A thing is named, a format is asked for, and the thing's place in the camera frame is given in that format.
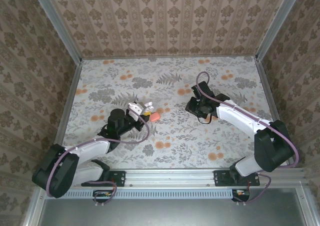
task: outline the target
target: black motor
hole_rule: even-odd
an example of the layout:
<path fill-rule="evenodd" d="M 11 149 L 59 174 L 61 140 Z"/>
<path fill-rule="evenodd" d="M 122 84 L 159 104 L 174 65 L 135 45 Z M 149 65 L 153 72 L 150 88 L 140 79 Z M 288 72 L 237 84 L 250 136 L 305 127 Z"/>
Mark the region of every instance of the black motor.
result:
<path fill-rule="evenodd" d="M 149 115 L 141 115 L 145 122 L 149 121 Z M 98 133 L 98 136 L 102 136 L 107 139 L 115 139 L 120 140 L 120 136 L 129 132 L 133 128 L 136 128 L 139 132 L 141 132 L 143 126 L 145 124 L 140 120 L 135 121 L 129 115 L 129 109 L 126 110 L 126 113 L 122 109 L 113 109 L 110 112 L 110 116 L 108 118 L 108 124 L 102 127 L 101 131 Z M 108 152 L 113 151 L 119 142 L 110 142 L 110 147 Z"/>
<path fill-rule="evenodd" d="M 209 96 L 216 98 L 220 101 L 229 100 L 230 97 L 226 96 L 225 94 L 218 94 L 215 96 L 213 91 L 210 90 L 207 83 L 205 81 L 199 83 L 199 87 L 203 92 L 208 94 Z M 185 110 L 187 112 L 190 112 L 191 114 L 195 115 L 198 119 L 204 118 L 206 119 L 208 117 L 208 114 L 214 117 L 218 117 L 217 115 L 217 107 L 220 105 L 220 103 L 215 102 L 207 97 L 205 97 L 198 89 L 198 87 L 195 85 L 191 87 L 195 97 L 191 97 L 190 101 L 187 103 Z"/>

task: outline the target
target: floral tablecloth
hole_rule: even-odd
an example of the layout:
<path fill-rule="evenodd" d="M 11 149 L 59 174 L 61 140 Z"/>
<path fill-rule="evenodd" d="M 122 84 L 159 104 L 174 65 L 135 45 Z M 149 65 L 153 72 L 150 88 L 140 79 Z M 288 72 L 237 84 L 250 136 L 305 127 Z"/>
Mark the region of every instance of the floral tablecloth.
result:
<path fill-rule="evenodd" d="M 90 60 L 82 62 L 63 144 L 97 137 L 112 109 L 152 101 L 161 120 L 148 123 L 149 139 L 120 144 L 100 160 L 117 169 L 208 168 L 229 167 L 253 154 L 253 141 L 238 128 L 216 118 L 204 125 L 185 111 L 200 71 L 210 74 L 209 87 L 215 94 L 224 93 L 253 114 L 272 119 L 253 57 Z M 134 129 L 121 139 L 134 141 L 145 135 L 145 128 Z"/>

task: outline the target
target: wallpaper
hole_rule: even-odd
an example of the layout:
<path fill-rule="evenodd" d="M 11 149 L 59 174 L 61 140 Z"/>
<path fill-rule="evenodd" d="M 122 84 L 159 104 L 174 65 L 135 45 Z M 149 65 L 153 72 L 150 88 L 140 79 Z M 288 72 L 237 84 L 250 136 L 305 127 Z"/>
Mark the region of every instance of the wallpaper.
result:
<path fill-rule="evenodd" d="M 110 111 L 128 102 L 153 102 L 161 119 L 151 123 L 147 141 L 119 146 L 98 158 L 111 168 L 229 167 L 254 152 L 253 140 L 230 123 L 213 118 L 201 124 L 185 107 L 200 71 L 210 74 L 209 86 L 253 114 L 271 120 L 253 57 L 152 58 L 84 60 L 64 138 L 75 145 L 92 138 L 107 124 Z M 146 136 L 133 129 L 124 141 Z"/>
<path fill-rule="evenodd" d="M 0 225 L 24 219 L 74 70 L 37 0 L 0 0 Z"/>
<path fill-rule="evenodd" d="M 296 1 L 263 65 L 320 208 L 320 0 Z"/>
<path fill-rule="evenodd" d="M 255 54 L 282 0 L 51 0 L 82 58 Z"/>

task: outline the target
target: patterned wallpaper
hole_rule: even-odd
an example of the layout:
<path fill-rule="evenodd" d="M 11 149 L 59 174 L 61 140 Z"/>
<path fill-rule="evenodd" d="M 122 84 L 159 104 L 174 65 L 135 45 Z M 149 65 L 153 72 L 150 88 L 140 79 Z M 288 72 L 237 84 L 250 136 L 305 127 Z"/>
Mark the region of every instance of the patterned wallpaper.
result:
<path fill-rule="evenodd" d="M 37 0 L 0 0 L 0 225 L 19 225 L 75 70 Z"/>
<path fill-rule="evenodd" d="M 297 0 L 263 59 L 320 208 L 320 0 Z"/>
<path fill-rule="evenodd" d="M 51 0 L 83 58 L 254 54 L 282 0 Z"/>

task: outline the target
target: orange block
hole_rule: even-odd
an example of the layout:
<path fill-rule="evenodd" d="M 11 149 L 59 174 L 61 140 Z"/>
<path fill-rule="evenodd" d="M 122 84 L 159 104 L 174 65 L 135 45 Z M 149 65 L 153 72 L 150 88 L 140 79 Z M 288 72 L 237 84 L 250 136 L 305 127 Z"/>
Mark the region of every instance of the orange block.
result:
<path fill-rule="evenodd" d="M 158 121 L 161 118 L 159 112 L 154 112 L 153 114 L 151 114 L 149 121 L 150 122 L 155 122 Z"/>

